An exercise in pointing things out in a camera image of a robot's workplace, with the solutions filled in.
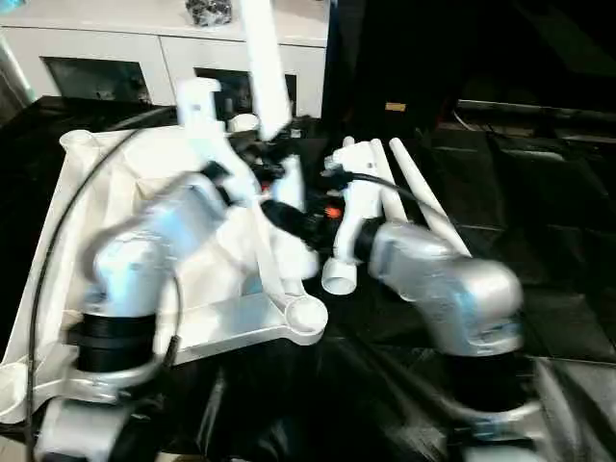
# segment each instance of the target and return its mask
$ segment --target black monitor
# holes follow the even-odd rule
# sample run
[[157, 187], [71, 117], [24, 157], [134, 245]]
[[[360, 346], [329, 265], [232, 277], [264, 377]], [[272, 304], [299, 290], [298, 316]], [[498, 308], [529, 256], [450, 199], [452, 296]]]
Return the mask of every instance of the black monitor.
[[597, 0], [338, 0], [323, 118], [386, 137], [432, 127], [459, 101], [616, 114], [610, 12]]

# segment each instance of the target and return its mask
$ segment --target cabinet glass panel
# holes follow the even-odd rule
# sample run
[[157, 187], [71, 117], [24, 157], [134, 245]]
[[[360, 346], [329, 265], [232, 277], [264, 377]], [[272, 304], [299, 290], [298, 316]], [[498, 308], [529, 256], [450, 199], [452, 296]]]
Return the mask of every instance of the cabinet glass panel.
[[42, 57], [62, 96], [150, 103], [139, 63]]
[[[236, 114], [255, 114], [252, 109], [252, 94], [248, 72], [196, 67], [194, 73], [197, 77], [216, 79], [220, 82], [221, 91], [215, 93], [216, 111], [219, 119], [226, 120]], [[287, 90], [291, 100], [292, 115], [295, 116], [297, 79], [294, 75], [286, 74], [285, 80], [287, 81]]]

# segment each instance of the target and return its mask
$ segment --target black tablecloth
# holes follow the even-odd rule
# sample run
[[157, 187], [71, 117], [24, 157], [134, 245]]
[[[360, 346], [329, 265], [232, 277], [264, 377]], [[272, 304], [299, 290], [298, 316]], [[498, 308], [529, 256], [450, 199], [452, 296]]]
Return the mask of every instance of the black tablecloth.
[[[3, 342], [62, 165], [58, 138], [144, 110], [43, 98], [0, 131], [12, 265]], [[305, 142], [307, 168], [329, 143]], [[504, 261], [524, 284], [524, 353], [560, 460], [616, 460], [616, 158], [604, 146], [531, 144], [453, 131], [407, 143], [472, 253]], [[212, 460], [444, 459], [452, 418], [418, 387], [446, 393], [442, 358], [412, 305], [364, 269], [358, 279], [345, 297], [306, 282], [330, 313], [314, 346], [280, 340], [174, 368], [166, 449]]]

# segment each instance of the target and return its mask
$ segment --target wire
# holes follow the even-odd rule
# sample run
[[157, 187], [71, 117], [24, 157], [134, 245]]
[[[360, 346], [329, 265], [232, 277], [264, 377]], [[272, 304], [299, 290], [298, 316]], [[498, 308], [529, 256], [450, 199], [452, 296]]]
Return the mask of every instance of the wire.
[[167, 346], [167, 352], [163, 359], [163, 369], [169, 371], [175, 362], [175, 356], [177, 350], [180, 347], [180, 325], [182, 324], [182, 315], [184, 314], [184, 299], [182, 297], [182, 286], [180, 280], [177, 277], [177, 272], [173, 272], [173, 285], [175, 286], [176, 297], [176, 311], [175, 311], [175, 327], [171, 338], [169, 339], [169, 345]]
[[407, 199], [410, 199], [410, 200], [412, 200], [414, 202], [417, 202], [418, 205], [422, 206], [423, 208], [428, 209], [430, 212], [432, 212], [433, 214], [439, 216], [440, 218], [442, 218], [442, 219], [444, 219], [446, 221], [453, 222], [443, 212], [441, 212], [440, 210], [436, 210], [433, 206], [431, 206], [427, 202], [425, 202], [425, 201], [419, 199], [418, 197], [416, 197], [410, 190], [407, 190], [406, 188], [404, 188], [402, 186], [398, 186], [396, 183], [391, 183], [391, 182], [389, 182], [387, 180], [384, 180], [383, 178], [381, 178], [379, 176], [369, 175], [369, 174], [366, 174], [366, 173], [355, 173], [354, 171], [348, 171], [346, 173], [348, 173], [348, 175], [353, 180], [368, 181], [368, 182], [371, 182], [371, 183], [376, 183], [376, 184], [381, 185], [381, 186], [385, 186], [386, 188], [389, 188], [391, 190], [395, 190], [401, 196], [403, 196], [403, 197], [405, 197]]
[[471, 131], [471, 132], [476, 132], [476, 129], [473, 128], [471, 125], [469, 125], [468, 123], [466, 123], [462, 117], [460, 115], [458, 115], [458, 113], [453, 110], [451, 111], [451, 113], [453, 114], [453, 117], [458, 121], [458, 123], [460, 125], [462, 125], [464, 128], [466, 128], [467, 130]]
[[[440, 210], [436, 210], [433, 206], [431, 206], [427, 202], [419, 199], [410, 190], [407, 190], [406, 188], [404, 188], [402, 186], [398, 186], [395, 183], [391, 183], [391, 182], [389, 182], [387, 180], [384, 180], [383, 178], [381, 178], [379, 176], [369, 175], [369, 174], [366, 174], [366, 173], [355, 173], [353, 171], [345, 171], [345, 175], [348, 175], [353, 180], [369, 181], [371, 183], [376, 183], [377, 185], [381, 185], [381, 186], [384, 186], [386, 188], [392, 189], [392, 190], [398, 192], [402, 197], [405, 197], [407, 199], [413, 200], [414, 202], [416, 202], [422, 208], [426, 208], [427, 210], [429, 210], [431, 213], [433, 213], [434, 215], [436, 215], [440, 219], [443, 219], [445, 222], [448, 222], [448, 223], [452, 224], [454, 227], [456, 227], [456, 228], [463, 227], [462, 223], [458, 222], [454, 218], [448, 217], [446, 214], [444, 214]], [[471, 244], [472, 247], [475, 250], [478, 250], [479, 255], [489, 255], [490, 254], [483, 244], [479, 244], [475, 239], [472, 239], [472, 237], [470, 235], [467, 235], [465, 237], [469, 241], [469, 244]]]
[[182, 286], [180, 285], [180, 279], [177, 277], [177, 272], [173, 272], [173, 285], [175, 286], [175, 299], [176, 299], [176, 311], [175, 311], [175, 328], [173, 335], [179, 337], [180, 324], [182, 324], [182, 315], [184, 314], [184, 298], [182, 297]]
[[[145, 119], [151, 118], [152, 116], [157, 116], [161, 113], [160, 108], [156, 108], [152, 111], [144, 113], [142, 117], [140, 117], [140, 121], [144, 121]], [[64, 224], [70, 215], [70, 212], [73, 210], [77, 200], [81, 197], [82, 192], [86, 189], [87, 186], [90, 185], [92, 179], [98, 174], [98, 172], [114, 157], [115, 154], [119, 152], [120, 147], [126, 144], [128, 141], [133, 139], [137, 134], [141, 132], [142, 129], [137, 129], [129, 133], [126, 137], [120, 140], [115, 146], [113, 146], [90, 170], [84, 181], [79, 185], [77, 190], [73, 193], [73, 196], [70, 197], [66, 207], [58, 223], [51, 234], [51, 238], [49, 239], [49, 245], [47, 246], [47, 250], [45, 252], [45, 256], [43, 258], [42, 264], [40, 266], [40, 273], [38, 274], [37, 285], [35, 288], [35, 296], [32, 304], [32, 311], [30, 313], [30, 326], [28, 332], [28, 380], [26, 383], [26, 458], [29, 462], [35, 461], [35, 432], [34, 432], [34, 412], [35, 412], [35, 403], [34, 403], [34, 389], [35, 389], [35, 372], [36, 372], [36, 354], [37, 354], [37, 325], [39, 322], [39, 306], [40, 306], [40, 296], [42, 294], [43, 283], [45, 281], [45, 276], [47, 275], [47, 270], [49, 268], [49, 263], [51, 262], [51, 257], [53, 255], [54, 249], [56, 248], [56, 244], [58, 243], [58, 238], [63, 230]]]

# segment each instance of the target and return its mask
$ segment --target white tube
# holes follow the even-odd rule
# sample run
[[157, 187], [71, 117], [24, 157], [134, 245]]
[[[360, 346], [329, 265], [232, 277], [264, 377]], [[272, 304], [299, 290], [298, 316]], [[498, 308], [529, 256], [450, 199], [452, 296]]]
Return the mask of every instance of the white tube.
[[[370, 146], [372, 148], [372, 153], [374, 154], [374, 162], [376, 163], [376, 171], [378, 172], [378, 176], [389, 181], [390, 183], [396, 183], [394, 181], [392, 170], [389, 167], [387, 155], [385, 154], [381, 140], [375, 139], [370, 141]], [[381, 201], [383, 202], [383, 210], [385, 211], [385, 217], [387, 220], [408, 220], [406, 212], [404, 212], [404, 206], [402, 205], [402, 201], [400, 200], [400, 196], [397, 192], [388, 188], [382, 188]]]
[[[365, 141], [352, 144], [352, 141], [351, 137], [345, 138], [344, 147], [331, 156], [332, 164], [347, 171], [377, 175], [370, 144]], [[354, 181], [345, 190], [345, 217], [336, 234], [334, 258], [327, 260], [321, 277], [322, 287], [333, 295], [348, 295], [357, 287], [353, 243], [363, 220], [379, 215], [380, 189], [373, 183]]]
[[261, 140], [269, 141], [291, 121], [270, 0], [240, 0], [250, 63], [250, 86]]
[[460, 235], [457, 233], [449, 219], [446, 218], [447, 214], [434, 195], [434, 192], [432, 192], [432, 189], [425, 181], [424, 176], [417, 168], [417, 165], [413, 162], [413, 158], [411, 158], [411, 155], [404, 147], [404, 144], [402, 144], [402, 141], [398, 138], [394, 138], [389, 142], [389, 145], [392, 148], [392, 151], [394, 151], [394, 155], [396, 156], [400, 170], [402, 170], [402, 174], [404, 175], [409, 188], [421, 202], [424, 202], [429, 206], [428, 208], [422, 204], [419, 204], [423, 217], [432, 232], [447, 240], [461, 254], [470, 257], [471, 252], [466, 247], [464, 241], [462, 241], [462, 238], [460, 238]]
[[[343, 139], [343, 147], [355, 144], [353, 137]], [[357, 287], [357, 267], [341, 262], [335, 258], [329, 258], [323, 265], [321, 286], [333, 295], [352, 294]]]

